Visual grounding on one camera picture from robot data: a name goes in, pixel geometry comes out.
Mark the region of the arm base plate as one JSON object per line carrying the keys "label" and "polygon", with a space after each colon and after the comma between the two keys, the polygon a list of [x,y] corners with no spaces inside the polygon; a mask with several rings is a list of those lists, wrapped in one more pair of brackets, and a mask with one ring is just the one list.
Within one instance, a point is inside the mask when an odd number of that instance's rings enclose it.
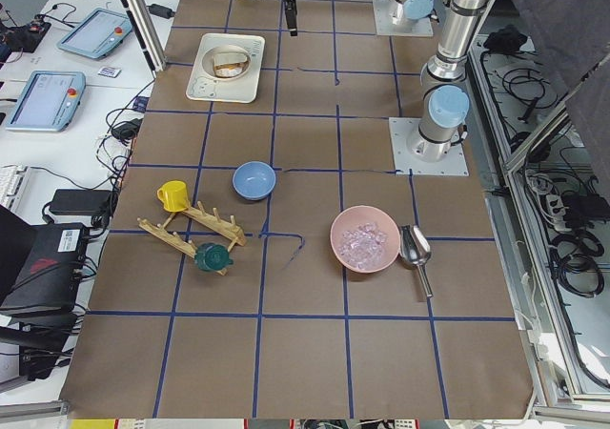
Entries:
{"label": "arm base plate", "polygon": [[454,131],[449,142],[436,144],[418,131],[419,118],[390,117],[395,172],[403,175],[468,176],[463,145]]}
{"label": "arm base plate", "polygon": [[376,34],[432,37],[430,20],[434,0],[373,0]]}

